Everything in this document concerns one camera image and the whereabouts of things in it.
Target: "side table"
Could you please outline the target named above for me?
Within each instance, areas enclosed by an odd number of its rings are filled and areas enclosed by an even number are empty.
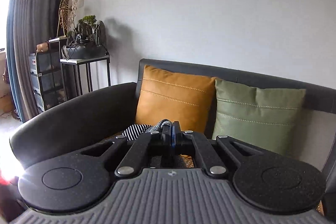
[[[99,58],[91,58],[91,59],[61,59],[60,60],[61,64],[73,65],[73,74],[75,76],[75,87],[76,87],[77,96],[83,95],[79,66],[85,64],[87,87],[88,87],[89,92],[91,92],[91,91],[93,91],[93,89],[92,89],[90,63],[97,62],[97,61],[102,61],[102,60],[106,60],[107,79],[108,79],[109,86],[111,86],[110,56],[109,55],[105,55],[104,57],[99,57]]]

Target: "circular cover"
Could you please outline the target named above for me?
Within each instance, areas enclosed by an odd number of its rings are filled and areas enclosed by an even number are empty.
[[[248,203],[284,214],[315,208],[326,186],[315,167],[280,155],[248,157],[236,171],[233,184]]]
[[[68,154],[27,168],[18,188],[33,208],[73,212],[99,200],[110,188],[110,177],[98,157]]]

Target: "ribbed surface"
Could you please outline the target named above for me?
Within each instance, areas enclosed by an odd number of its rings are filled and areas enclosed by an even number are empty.
[[[206,177],[200,169],[144,169],[118,181],[109,196],[83,213],[51,216],[29,210],[17,224],[325,224],[315,210],[276,216],[241,201],[228,181]]]

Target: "black and white striped fabric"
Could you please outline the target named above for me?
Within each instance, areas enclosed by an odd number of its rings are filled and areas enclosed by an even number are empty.
[[[126,136],[129,141],[135,140],[142,133],[148,133],[152,131],[162,132],[163,126],[172,126],[172,122],[164,119],[159,121],[155,126],[150,124],[133,124],[129,126],[122,135]]]

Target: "pillow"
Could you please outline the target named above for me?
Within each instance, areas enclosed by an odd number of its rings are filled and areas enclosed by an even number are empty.
[[[204,133],[214,92],[214,78],[146,65],[135,122],[154,125],[168,119],[179,121],[183,131]]]
[[[217,113],[212,138],[228,135],[285,155],[305,90],[259,89],[216,79]]]

